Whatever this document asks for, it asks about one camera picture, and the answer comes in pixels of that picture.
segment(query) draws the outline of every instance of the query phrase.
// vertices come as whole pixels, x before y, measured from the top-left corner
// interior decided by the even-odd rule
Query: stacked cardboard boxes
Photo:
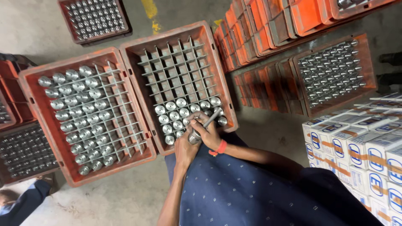
[[[332,171],[384,225],[402,225],[402,94],[303,123],[310,167]]]

